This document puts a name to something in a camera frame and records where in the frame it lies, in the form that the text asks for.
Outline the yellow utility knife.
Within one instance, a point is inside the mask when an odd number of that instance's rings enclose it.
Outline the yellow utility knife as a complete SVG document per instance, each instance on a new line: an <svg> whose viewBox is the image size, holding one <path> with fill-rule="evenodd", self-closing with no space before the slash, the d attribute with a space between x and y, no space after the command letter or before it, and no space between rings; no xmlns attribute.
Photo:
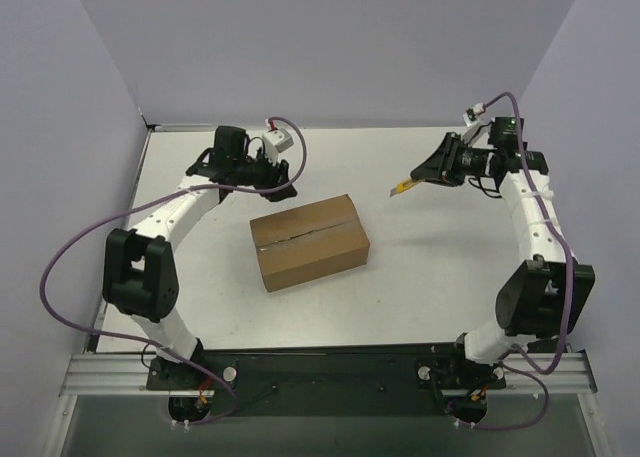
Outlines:
<svg viewBox="0 0 640 457"><path fill-rule="evenodd" d="M394 197L396 195L399 195L401 193L404 193L410 189L412 189L413 187L415 187L416 185L420 184L421 181L420 180L414 180L414 179L406 179L400 183L398 183L396 186L394 186L389 193L390 197Z"/></svg>

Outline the brown cardboard express box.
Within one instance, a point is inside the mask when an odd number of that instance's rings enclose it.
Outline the brown cardboard express box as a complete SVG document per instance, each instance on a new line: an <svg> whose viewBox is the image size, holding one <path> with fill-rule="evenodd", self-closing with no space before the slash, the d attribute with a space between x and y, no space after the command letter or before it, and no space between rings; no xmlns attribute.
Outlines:
<svg viewBox="0 0 640 457"><path fill-rule="evenodd" d="M370 241L347 194L250 221L267 291L275 292L367 263Z"/></svg>

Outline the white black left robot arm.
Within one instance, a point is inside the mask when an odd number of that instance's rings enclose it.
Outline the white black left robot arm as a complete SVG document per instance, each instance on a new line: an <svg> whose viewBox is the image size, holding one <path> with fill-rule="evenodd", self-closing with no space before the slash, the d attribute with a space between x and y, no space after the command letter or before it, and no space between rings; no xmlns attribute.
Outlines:
<svg viewBox="0 0 640 457"><path fill-rule="evenodd" d="M170 377L183 388L204 379L205 364L195 357L200 341L176 308L179 281L174 253L202 218L233 192L245 191L280 202L296 196L283 154L303 137L271 118L253 142L247 131L219 126L213 143L186 169L176 191L149 206L149 215L131 228L109 233L105 245L102 297L130 317L159 356L171 362Z"/></svg>

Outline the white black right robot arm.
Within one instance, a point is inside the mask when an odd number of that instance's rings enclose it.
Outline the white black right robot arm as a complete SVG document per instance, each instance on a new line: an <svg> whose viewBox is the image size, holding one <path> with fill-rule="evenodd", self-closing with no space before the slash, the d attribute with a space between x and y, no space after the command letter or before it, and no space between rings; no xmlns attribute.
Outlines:
<svg viewBox="0 0 640 457"><path fill-rule="evenodd" d="M478 364L538 340L564 345L595 284L593 267L577 261L562 234L546 159L528 149L523 124L496 117L448 132L410 173L413 184L449 188L490 179L509 212L521 263L497 294L494 319L463 337L466 359Z"/></svg>

